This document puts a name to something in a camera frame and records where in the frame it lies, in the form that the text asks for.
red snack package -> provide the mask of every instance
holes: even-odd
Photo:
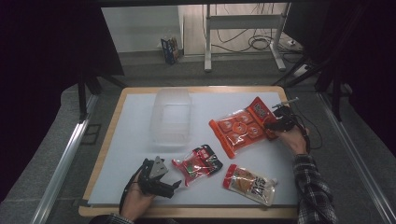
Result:
[[[266,122],[276,122],[276,117],[262,99],[256,97],[247,108],[233,112],[224,119],[212,119],[209,126],[220,140],[227,156],[232,159],[235,151],[242,147],[265,138],[276,138],[273,132],[264,128]]]
[[[222,167],[222,163],[209,145],[194,149],[181,161],[172,160],[172,164],[184,175],[186,187],[201,176],[213,175]]]
[[[223,187],[270,206],[274,201],[276,179],[256,175],[245,168],[231,164],[224,177]]]

metal frame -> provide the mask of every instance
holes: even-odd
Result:
[[[89,102],[87,103],[87,117],[81,123],[78,123],[75,130],[73,131],[66,149],[64,150],[64,154],[62,155],[61,160],[59,161],[58,166],[52,175],[49,185],[47,186],[46,191],[44,192],[40,204],[35,210],[35,214],[30,223],[46,223],[47,218],[50,215],[50,210],[52,209],[59,190],[64,183],[67,172],[69,171],[70,165],[72,164],[82,136],[87,129],[88,123],[90,122],[92,111],[98,98],[99,97],[97,95],[92,95]]]
[[[331,103],[326,93],[318,93],[318,98],[323,103],[323,107],[326,110],[326,114],[329,117],[332,126],[338,133],[341,142],[343,143],[346,153],[348,154],[351,162],[356,168],[359,176],[361,177],[361,182],[364,187],[366,187],[368,193],[370,194],[378,213],[381,215],[384,223],[396,223],[396,216],[393,212],[392,207],[390,206],[389,200],[383,193],[382,189],[378,186],[373,175],[370,173],[369,168],[364,163],[364,160],[361,158],[361,154],[359,150],[354,145],[353,141],[349,137],[347,130],[344,128],[344,125],[341,121],[338,121],[337,117],[331,110]]]
[[[277,50],[283,26],[288,15],[290,3],[285,5],[279,15],[238,15],[238,16],[211,16],[210,5],[206,5],[206,46],[205,46],[205,71],[212,71],[212,46],[210,31],[221,29],[276,29],[274,41],[270,44],[279,71],[286,71],[286,66]]]

gray carpet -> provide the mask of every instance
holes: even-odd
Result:
[[[199,58],[183,58],[179,63],[167,65],[161,55],[123,54],[125,77],[118,77],[131,87],[150,86],[216,86],[216,85],[271,85],[283,73],[276,69],[270,55],[221,56],[215,57],[213,71],[204,72],[204,62]],[[368,191],[361,182],[356,168],[350,161],[346,149],[320,106],[313,83],[315,77],[287,89],[289,98],[298,96],[301,100],[294,105],[296,113],[309,118],[315,127],[306,122],[311,130],[312,155],[318,168],[328,180],[334,195],[334,205],[340,223],[383,223]],[[79,146],[63,187],[53,205],[47,223],[88,223],[89,218],[78,214],[80,199],[89,181],[96,156],[100,150],[120,96],[121,89],[100,79],[103,92],[100,94],[91,119],[91,131],[100,127],[97,136],[86,134]],[[26,168],[18,183],[0,206],[0,223],[28,223],[35,212],[51,175],[56,168],[68,139],[78,122],[77,89],[72,87],[64,92],[63,105],[46,139],[43,140],[35,157]],[[341,101],[341,116],[350,137],[354,140],[366,165],[379,186],[384,190],[392,207],[396,207],[396,159],[379,138],[365,125],[348,104]],[[220,220],[180,220],[180,223],[221,223]],[[239,220],[233,223],[269,223],[263,220]],[[270,223],[292,223],[292,221],[272,220]]]

checkered shirt sleeve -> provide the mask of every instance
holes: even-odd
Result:
[[[134,223],[126,217],[122,217],[112,213],[110,216],[108,216],[106,220],[106,224],[134,224]]]
[[[297,155],[293,170],[297,190],[301,193],[298,223],[338,223],[330,188],[320,176],[314,159],[309,155]]]

clear plastic container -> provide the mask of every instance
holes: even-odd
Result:
[[[161,89],[155,97],[150,131],[154,143],[184,146],[189,142],[191,98],[187,89]]]

